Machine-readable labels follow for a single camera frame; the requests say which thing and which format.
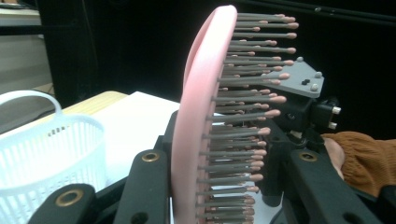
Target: white plastic basket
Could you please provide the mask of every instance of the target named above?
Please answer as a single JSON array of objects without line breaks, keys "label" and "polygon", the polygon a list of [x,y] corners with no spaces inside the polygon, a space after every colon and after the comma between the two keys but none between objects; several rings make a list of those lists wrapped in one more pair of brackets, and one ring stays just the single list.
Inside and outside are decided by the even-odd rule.
[{"label": "white plastic basket", "polygon": [[0,105],[40,96],[55,105],[54,118],[0,135],[0,223],[27,223],[56,189],[71,183],[106,184],[104,127],[86,115],[64,115],[59,103],[38,91],[0,95]]}]

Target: white table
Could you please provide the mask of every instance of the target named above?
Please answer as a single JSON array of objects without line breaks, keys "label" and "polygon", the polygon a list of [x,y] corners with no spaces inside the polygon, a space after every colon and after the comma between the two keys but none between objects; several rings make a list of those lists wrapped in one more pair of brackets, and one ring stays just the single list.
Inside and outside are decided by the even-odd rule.
[{"label": "white table", "polygon": [[[108,185],[129,174],[137,153],[154,147],[178,106],[137,91],[93,114],[105,126]],[[269,223],[279,207],[264,204],[260,193],[252,195],[256,200],[255,223]]]}]

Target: hairbrush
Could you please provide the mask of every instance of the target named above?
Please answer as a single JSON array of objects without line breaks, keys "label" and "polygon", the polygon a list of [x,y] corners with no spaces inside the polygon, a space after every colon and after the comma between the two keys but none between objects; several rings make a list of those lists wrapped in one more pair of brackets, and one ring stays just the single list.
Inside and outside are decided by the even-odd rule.
[{"label": "hairbrush", "polygon": [[263,137],[269,128],[249,123],[280,114],[271,104],[286,98],[266,87],[289,74],[273,39],[293,39],[298,23],[284,15],[237,13],[217,7],[195,37],[186,63],[183,93],[174,130],[171,181],[174,221],[253,223],[254,185],[263,176]]}]

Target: bolt hole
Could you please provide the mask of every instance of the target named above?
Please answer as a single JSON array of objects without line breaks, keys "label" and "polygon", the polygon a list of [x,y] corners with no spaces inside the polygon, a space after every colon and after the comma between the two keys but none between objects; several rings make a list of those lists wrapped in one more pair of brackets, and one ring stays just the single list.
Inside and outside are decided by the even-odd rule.
[{"label": "bolt hole", "polygon": [[302,159],[303,161],[316,161],[318,158],[317,156],[309,152],[301,152],[300,159]]},{"label": "bolt hole", "polygon": [[343,218],[345,221],[347,221],[350,224],[363,224],[361,218],[359,218],[353,213],[345,213],[343,214]]},{"label": "bolt hole", "polygon": [[66,207],[77,203],[81,198],[84,192],[81,189],[71,189],[67,192],[64,192],[56,199],[56,204],[60,207]]},{"label": "bolt hole", "polygon": [[150,153],[148,153],[148,154],[145,154],[145,155],[142,157],[142,160],[143,160],[143,161],[156,161],[156,160],[158,160],[159,158],[160,158],[160,155],[158,155],[157,153],[150,152]]},{"label": "bolt hole", "polygon": [[147,213],[136,213],[131,218],[131,224],[145,224],[149,220],[149,215]]}]

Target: basket handle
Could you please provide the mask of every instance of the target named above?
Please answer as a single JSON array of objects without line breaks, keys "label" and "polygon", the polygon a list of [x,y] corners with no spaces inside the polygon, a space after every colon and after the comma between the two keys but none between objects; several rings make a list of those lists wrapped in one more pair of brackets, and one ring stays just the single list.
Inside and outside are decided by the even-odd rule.
[{"label": "basket handle", "polygon": [[61,116],[63,114],[62,108],[61,108],[61,105],[59,104],[59,102],[55,98],[53,98],[51,95],[40,92],[40,91],[10,91],[10,92],[1,94],[0,95],[0,105],[2,105],[3,103],[6,103],[8,101],[11,101],[11,100],[14,100],[17,98],[26,97],[26,96],[40,96],[40,97],[47,98],[55,106],[55,116]]}]

